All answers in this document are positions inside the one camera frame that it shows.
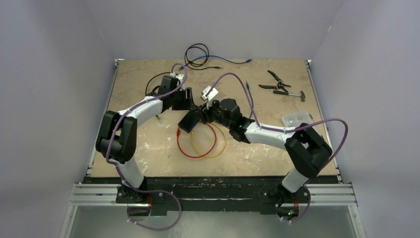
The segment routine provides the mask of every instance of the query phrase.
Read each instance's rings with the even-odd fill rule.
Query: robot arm
[[[104,114],[95,147],[105,157],[112,130],[120,117],[129,111],[120,124],[120,135],[116,135],[112,142],[109,162],[116,164],[126,181],[135,188],[139,188],[145,179],[133,157],[137,143],[137,128],[150,118],[171,107],[173,110],[189,110],[194,105],[191,88],[185,88],[184,86],[167,97],[151,101],[151,98],[163,95],[176,88],[182,81],[183,76],[183,74],[164,76],[161,85],[158,87],[158,92],[150,93],[143,99],[147,103],[133,110],[130,107],[119,112],[108,111]]]
[[[217,90],[213,89],[204,96],[210,87],[203,91],[202,99],[207,102],[196,107],[192,100],[191,88],[181,88],[179,91],[161,98],[149,101],[151,97],[163,95],[177,87],[182,75],[164,76],[157,93],[150,93],[144,100],[148,101],[135,110],[108,111],[105,113],[96,141],[96,150],[105,157],[109,146],[112,130],[121,115],[128,110],[130,113],[120,124],[121,133],[111,144],[110,161],[116,164],[126,180],[134,187],[140,188],[144,176],[141,174],[134,158],[137,139],[137,127],[148,119],[168,110],[189,110],[179,128],[188,133],[201,121],[202,123],[217,122],[227,128],[232,137],[245,143],[260,143],[286,150],[294,164],[294,168],[286,175],[278,186],[276,197],[279,205],[286,198],[293,197],[296,191],[309,179],[316,178],[319,171],[332,154],[331,148],[314,129],[308,128],[295,133],[279,133],[261,128],[257,123],[242,116],[234,99],[217,100]],[[294,127],[266,127],[291,130]]]
[[[297,131],[295,133],[280,133],[264,128],[276,128],[283,131],[295,127],[277,127],[272,125],[258,126],[249,118],[242,116],[239,106],[234,99],[217,100],[217,90],[213,89],[205,96],[210,87],[202,93],[202,99],[207,102],[197,109],[197,116],[193,123],[201,120],[203,123],[217,122],[229,128],[229,134],[245,143],[260,143],[286,150],[293,162],[294,168],[283,179],[279,187],[279,196],[292,195],[309,179],[318,176],[320,170],[332,154],[331,148],[324,139],[313,129]],[[180,128],[190,126],[181,123]]]

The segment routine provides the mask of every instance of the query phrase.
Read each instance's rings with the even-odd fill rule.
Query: gray wall
[[[312,59],[344,0],[87,0],[115,58]]]
[[[83,0],[6,0],[0,12],[0,233],[55,238],[86,171],[113,58]]]
[[[312,61],[326,117],[350,132],[337,162],[369,237],[418,237],[420,2],[347,0]],[[335,145],[342,125],[328,125]]]

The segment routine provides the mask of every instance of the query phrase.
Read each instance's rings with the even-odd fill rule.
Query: red wire
[[[216,146],[216,142],[217,142],[216,131],[214,130],[214,128],[210,124],[207,123],[206,125],[208,125],[211,128],[211,130],[213,131],[213,134],[214,134],[214,143],[213,143],[213,146],[210,148],[210,150],[207,151],[207,153],[205,153],[203,155],[200,155],[200,156],[191,156],[191,155],[188,155],[187,153],[185,153],[181,149],[181,146],[179,145],[179,135],[181,134],[181,131],[178,128],[178,130],[176,131],[176,143],[178,144],[178,148],[179,148],[179,150],[181,151],[182,154],[184,154],[185,156],[187,156],[189,158],[197,159],[197,158],[201,158],[201,157],[206,156],[207,154],[209,154],[214,149],[214,147]]]

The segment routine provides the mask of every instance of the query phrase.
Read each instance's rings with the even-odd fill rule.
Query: wire cutters
[[[277,85],[261,85],[259,84],[258,86],[260,88],[264,88],[264,89],[283,89],[285,92],[289,92],[287,91],[287,89],[285,89],[284,87],[291,87],[290,85],[284,84],[283,80],[281,80],[273,71],[271,70],[267,70],[268,73],[270,73],[274,79],[277,81]]]

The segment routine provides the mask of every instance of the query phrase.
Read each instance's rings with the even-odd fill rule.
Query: workbench
[[[115,83],[109,100],[108,110],[120,111],[141,101],[145,96],[145,87],[149,79],[158,73],[170,71],[174,63],[183,62],[178,59],[159,60],[121,60]],[[314,121],[321,120],[321,113],[315,98],[313,86],[308,75],[306,62],[303,59],[254,59],[246,64],[231,64],[225,61],[210,59],[206,66],[221,66],[222,69],[188,70],[186,86],[192,88],[194,102],[201,105],[201,92],[212,85],[217,78],[226,73],[237,74],[242,81],[248,82],[254,99],[254,108],[261,123],[283,126],[282,115],[308,111]],[[301,102],[299,97],[273,94],[271,89],[262,89],[258,84],[276,85],[277,81],[267,72],[274,71],[285,84],[291,85],[290,92],[305,93],[306,99]],[[148,92],[160,84],[162,76],[155,78],[149,85]],[[239,81],[228,75],[221,79],[216,89],[219,99],[233,98],[239,105],[243,115],[250,115],[250,106]],[[179,121],[187,111],[168,110],[141,125],[137,132],[137,149],[135,159],[140,171],[145,176],[177,177],[177,176],[284,176],[293,164],[288,153],[275,147],[262,144],[240,143],[234,140],[228,129],[222,128],[227,137],[227,147],[221,155],[215,158],[191,159],[184,156],[176,143],[176,131]],[[328,138],[325,127],[318,125],[316,129],[324,138]],[[219,151],[224,140],[217,129],[217,145],[213,155]],[[195,145],[205,153],[213,142],[213,132],[199,123],[194,128]],[[193,151],[190,135],[181,132],[179,142],[183,150],[197,156]],[[117,177],[115,168],[105,162],[99,152],[92,158],[92,177]],[[333,162],[327,165],[321,175],[337,175]]]

